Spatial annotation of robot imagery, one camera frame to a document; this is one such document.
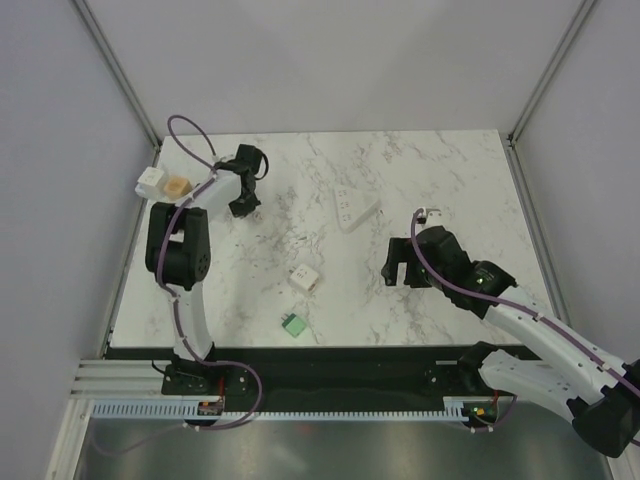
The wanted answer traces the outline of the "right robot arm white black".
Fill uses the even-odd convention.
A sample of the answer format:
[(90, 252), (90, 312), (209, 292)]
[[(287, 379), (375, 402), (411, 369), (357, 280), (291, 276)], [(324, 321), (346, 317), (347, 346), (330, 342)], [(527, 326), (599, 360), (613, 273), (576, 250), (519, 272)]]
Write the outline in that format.
[(412, 230), (388, 243), (381, 275), (398, 283), (435, 288), (451, 303), (513, 336), (538, 356), (520, 360), (479, 342), (462, 359), (458, 381), (467, 392), (487, 387), (533, 402), (571, 424), (597, 452), (618, 458), (639, 443), (639, 364), (586, 340), (545, 311), (498, 265), (472, 260), (441, 225)]

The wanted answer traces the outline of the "long white power strip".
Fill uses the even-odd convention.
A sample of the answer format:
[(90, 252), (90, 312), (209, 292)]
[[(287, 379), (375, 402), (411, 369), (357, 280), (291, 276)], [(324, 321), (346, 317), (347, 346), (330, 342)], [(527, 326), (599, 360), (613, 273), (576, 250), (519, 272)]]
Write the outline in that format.
[(149, 185), (137, 183), (134, 188), (134, 191), (141, 198), (152, 200), (152, 201), (156, 199), (156, 192)]

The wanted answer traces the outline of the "white cube plug orange logo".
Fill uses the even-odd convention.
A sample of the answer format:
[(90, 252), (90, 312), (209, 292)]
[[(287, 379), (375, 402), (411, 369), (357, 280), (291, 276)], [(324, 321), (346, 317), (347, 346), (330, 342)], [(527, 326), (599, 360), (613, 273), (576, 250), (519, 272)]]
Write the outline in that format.
[(300, 264), (290, 272), (289, 284), (296, 290), (311, 294), (320, 280), (319, 273), (306, 264)]

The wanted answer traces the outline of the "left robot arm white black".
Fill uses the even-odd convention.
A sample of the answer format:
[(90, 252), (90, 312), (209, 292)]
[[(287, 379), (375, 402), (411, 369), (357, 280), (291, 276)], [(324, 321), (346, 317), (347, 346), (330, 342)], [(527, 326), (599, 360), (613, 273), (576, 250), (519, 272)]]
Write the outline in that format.
[(224, 211), (235, 218), (252, 214), (261, 205), (256, 184), (268, 172), (266, 154), (241, 144), (193, 191), (173, 203), (156, 202), (150, 210), (145, 266), (170, 302), (173, 353), (191, 362), (184, 379), (198, 393), (211, 392), (220, 378), (218, 367), (208, 362), (214, 340), (204, 311), (203, 284), (212, 261), (209, 224)]

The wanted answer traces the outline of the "green plug adapter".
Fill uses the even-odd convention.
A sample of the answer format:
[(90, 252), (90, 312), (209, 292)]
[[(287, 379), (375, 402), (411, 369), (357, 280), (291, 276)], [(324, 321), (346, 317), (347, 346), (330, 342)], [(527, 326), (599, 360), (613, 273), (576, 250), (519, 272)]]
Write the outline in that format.
[(293, 338), (299, 337), (307, 329), (306, 321), (295, 313), (285, 314), (281, 326)]

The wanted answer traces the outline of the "small white power socket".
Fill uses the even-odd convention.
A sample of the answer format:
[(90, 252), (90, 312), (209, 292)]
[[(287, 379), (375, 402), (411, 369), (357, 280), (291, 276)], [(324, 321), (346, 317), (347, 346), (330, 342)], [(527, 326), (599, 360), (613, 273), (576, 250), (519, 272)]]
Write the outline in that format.
[(334, 188), (334, 204), (337, 224), (348, 234), (375, 213), (380, 199), (373, 193), (339, 185)]

